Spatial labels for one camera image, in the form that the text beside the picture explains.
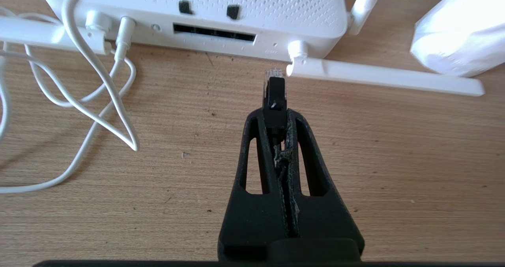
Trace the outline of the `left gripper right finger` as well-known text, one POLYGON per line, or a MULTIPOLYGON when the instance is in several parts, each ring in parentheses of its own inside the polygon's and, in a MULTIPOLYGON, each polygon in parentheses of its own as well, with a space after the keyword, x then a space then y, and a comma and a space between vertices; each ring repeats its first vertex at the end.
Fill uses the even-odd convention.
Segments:
POLYGON ((330 177, 314 134, 287 111, 285 147, 274 165, 285 238, 269 245, 271 262, 360 262, 365 241, 330 177))

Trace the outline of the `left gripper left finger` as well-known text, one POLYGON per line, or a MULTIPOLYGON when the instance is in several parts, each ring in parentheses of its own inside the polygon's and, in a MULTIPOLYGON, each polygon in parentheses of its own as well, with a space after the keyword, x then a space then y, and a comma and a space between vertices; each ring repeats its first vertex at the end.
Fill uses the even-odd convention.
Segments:
POLYGON ((260 108, 246 119, 238 169, 218 238, 220 261, 288 262, 294 239, 292 110, 260 108), (261 194, 247 191, 249 148, 256 141, 261 194))

